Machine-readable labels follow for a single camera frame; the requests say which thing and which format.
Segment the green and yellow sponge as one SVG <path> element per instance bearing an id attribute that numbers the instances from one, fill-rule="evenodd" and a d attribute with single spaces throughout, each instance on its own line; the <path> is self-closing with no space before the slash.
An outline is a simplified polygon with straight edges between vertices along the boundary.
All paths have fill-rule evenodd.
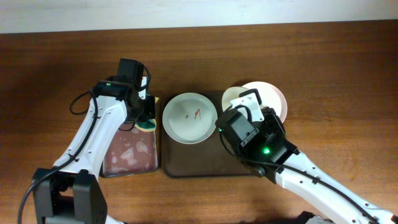
<path id="1" fill-rule="evenodd" d="M 147 121 L 138 121 L 135 124 L 135 127 L 143 132 L 149 133 L 149 132 L 153 132 L 156 130 L 157 127 L 157 109 L 158 109 L 158 102 L 159 98 L 155 97 L 155 117 L 152 119 L 149 119 Z"/>

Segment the pink plate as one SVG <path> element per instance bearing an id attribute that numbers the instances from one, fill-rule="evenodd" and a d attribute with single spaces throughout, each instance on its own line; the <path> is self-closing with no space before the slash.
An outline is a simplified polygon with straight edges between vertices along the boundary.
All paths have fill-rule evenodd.
<path id="1" fill-rule="evenodd" d="M 283 93 L 274 85 L 267 82 L 249 82 L 243 85 L 247 89 L 257 89 L 261 97 L 260 109 L 272 108 L 282 123 L 287 117 L 287 101 Z"/>

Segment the pale green plate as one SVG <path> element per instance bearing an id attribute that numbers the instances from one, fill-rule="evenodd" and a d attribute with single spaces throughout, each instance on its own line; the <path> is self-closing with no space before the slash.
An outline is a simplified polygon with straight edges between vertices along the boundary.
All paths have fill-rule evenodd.
<path id="1" fill-rule="evenodd" d="M 213 134 L 217 118 L 217 110 L 209 98 L 198 93 L 182 93 L 166 103 L 162 125 L 173 140 L 197 144 Z"/>

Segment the cream white plate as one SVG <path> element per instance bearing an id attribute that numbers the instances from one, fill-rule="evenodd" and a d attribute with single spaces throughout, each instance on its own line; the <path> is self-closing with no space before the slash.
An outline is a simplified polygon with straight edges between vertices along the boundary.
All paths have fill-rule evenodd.
<path id="1" fill-rule="evenodd" d="M 223 93 L 223 96 L 221 99 L 221 106 L 222 106 L 223 111 L 225 111 L 227 108 L 229 108 L 232 105 L 232 103 L 231 103 L 232 100 L 239 98 L 239 94 L 243 93 L 247 90 L 248 90 L 247 88 L 242 87 L 242 86 L 233 86 L 233 87 L 228 88 Z"/>

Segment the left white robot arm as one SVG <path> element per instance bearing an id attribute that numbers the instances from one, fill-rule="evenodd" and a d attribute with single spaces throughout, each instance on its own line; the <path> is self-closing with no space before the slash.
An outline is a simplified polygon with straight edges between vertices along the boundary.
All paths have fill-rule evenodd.
<path id="1" fill-rule="evenodd" d="M 119 127 L 155 118 L 148 78 L 101 80 L 88 90 L 86 116 L 52 168 L 36 170 L 27 193 L 34 197 L 37 223 L 117 223 L 98 183 L 108 148 Z"/>

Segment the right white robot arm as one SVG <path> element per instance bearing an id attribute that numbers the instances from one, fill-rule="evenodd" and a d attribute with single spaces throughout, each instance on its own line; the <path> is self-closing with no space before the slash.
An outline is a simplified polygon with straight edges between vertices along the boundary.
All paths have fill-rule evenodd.
<path id="1" fill-rule="evenodd" d="M 255 121 L 250 111 L 228 108 L 215 123 L 223 147 L 252 174 L 303 198 L 330 223 L 397 223 L 397 215 L 357 196 L 288 141 L 272 108 L 261 112 Z"/>

